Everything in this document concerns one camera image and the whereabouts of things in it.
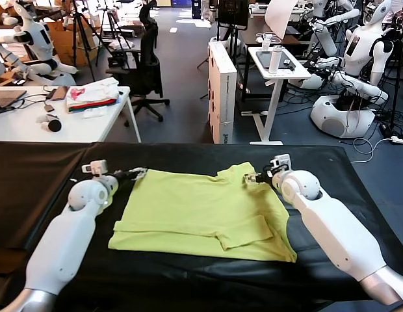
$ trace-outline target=black office chair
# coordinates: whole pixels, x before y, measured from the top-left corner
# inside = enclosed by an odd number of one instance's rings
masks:
[[[132,102],[136,105],[135,114],[145,107],[158,117],[158,121],[164,120],[163,116],[157,112],[151,104],[164,103],[170,105],[169,99],[148,99],[146,96],[154,91],[163,97],[163,84],[161,82],[161,69],[159,59],[154,54],[154,38],[158,32],[157,27],[150,27],[141,38],[140,57],[138,53],[133,53],[136,68],[109,68],[106,72],[113,74],[120,85],[129,86],[132,96],[142,96],[143,98]]]
[[[142,24],[144,24],[144,28],[146,31],[148,31],[152,27],[157,28],[157,33],[155,34],[155,39],[154,39],[154,48],[157,48],[157,37],[158,37],[158,24],[150,16],[150,11],[152,7],[157,6],[157,1],[156,0],[151,0],[148,4],[143,5],[142,8],[139,11],[139,20]]]

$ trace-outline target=light stand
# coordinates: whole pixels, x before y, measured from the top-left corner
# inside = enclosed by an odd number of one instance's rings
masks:
[[[130,49],[131,46],[129,45],[128,40],[126,40],[125,35],[122,33],[122,29],[119,27],[118,22],[116,21],[116,18],[113,15],[113,9],[109,9],[106,0],[104,0],[104,2],[105,2],[105,7],[101,8],[101,10],[103,11],[103,15],[102,15],[101,28],[100,28],[100,38],[102,38],[102,40],[103,40],[103,22],[105,21],[105,13],[106,13],[106,15],[108,17],[108,21],[109,21],[109,27],[110,27],[110,33],[112,34],[112,39],[113,40],[116,39],[119,42],[120,49],[123,50],[122,41],[118,34],[118,30],[119,30],[121,36],[123,37],[123,39],[125,39],[128,49]],[[100,52],[100,46],[97,49],[96,66],[98,65],[98,61],[99,61],[99,52]]]
[[[73,13],[73,59],[74,59],[74,67],[76,67],[76,62],[77,62],[77,27],[79,27],[79,33],[81,40],[83,42],[83,49],[84,49],[84,55],[86,56],[88,66],[90,68],[90,73],[92,74],[93,81],[96,81],[95,75],[93,72],[92,68],[92,63],[90,62],[90,56],[89,56],[89,51],[92,50],[90,47],[90,44],[87,40],[87,35],[85,28],[83,27],[82,20],[87,24],[87,26],[92,30],[92,33],[97,36],[99,39],[99,46],[100,44],[105,47],[105,49],[112,55],[111,51],[109,50],[107,44],[102,40],[102,37],[95,31],[95,29],[89,24],[88,20],[86,19],[85,15],[83,13],[80,13],[77,9],[76,1],[72,0],[73,7],[74,7],[74,13]]]

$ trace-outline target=white desk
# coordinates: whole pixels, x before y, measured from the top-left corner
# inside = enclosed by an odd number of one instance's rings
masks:
[[[54,111],[50,114],[57,115],[62,123],[62,129],[59,132],[51,132],[42,129],[41,124],[37,123],[37,117],[46,114],[44,103],[35,103],[26,109],[15,109],[0,114],[0,141],[14,142],[103,142],[115,120],[121,113],[122,109],[128,108],[127,115],[129,124],[133,125],[138,142],[141,142],[137,121],[129,99],[129,87],[118,87],[120,92],[117,104],[107,107],[104,116],[84,119],[82,112],[68,113],[65,100],[47,101],[54,107]],[[42,86],[3,86],[0,90],[26,90],[27,93],[22,97],[31,94],[46,94]],[[38,101],[45,99],[45,96],[34,96],[29,99]]]
[[[256,55],[257,51],[262,51],[262,47],[248,48],[248,52],[251,54],[251,57],[258,67],[259,72],[261,73],[262,77],[267,80],[265,84],[267,86],[274,85],[274,89],[272,91],[268,112],[266,112],[266,114],[251,112],[244,113],[243,116],[253,117],[259,136],[261,138],[260,142],[251,142],[251,144],[274,145],[275,142],[269,141],[269,135],[271,134],[272,124],[274,123],[275,113],[277,110],[278,99],[280,98],[283,81],[287,79],[307,79],[310,78],[311,75],[304,68],[304,66],[302,66],[299,61],[286,49],[284,49],[285,55],[290,59],[291,63],[296,66],[294,71],[291,71],[289,69],[279,69],[277,73],[269,73],[268,70],[262,66],[261,61],[258,59],[258,56]],[[265,125],[262,123],[261,115],[266,115]]]

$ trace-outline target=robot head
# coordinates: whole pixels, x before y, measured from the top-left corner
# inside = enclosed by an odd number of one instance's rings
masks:
[[[369,0],[366,4],[363,22],[365,25],[372,25],[382,22],[391,9],[391,0]]]
[[[35,7],[32,2],[16,0],[14,2],[14,10],[22,18],[33,20],[36,17]]]

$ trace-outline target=bottle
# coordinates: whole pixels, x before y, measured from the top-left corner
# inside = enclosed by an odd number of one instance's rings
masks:
[[[283,46],[275,45],[272,48],[271,61],[269,62],[269,73],[277,73],[278,68],[280,66],[281,54],[282,54]]]
[[[270,44],[271,44],[271,39],[268,37],[264,37],[264,39],[262,41],[262,51],[268,51]]]

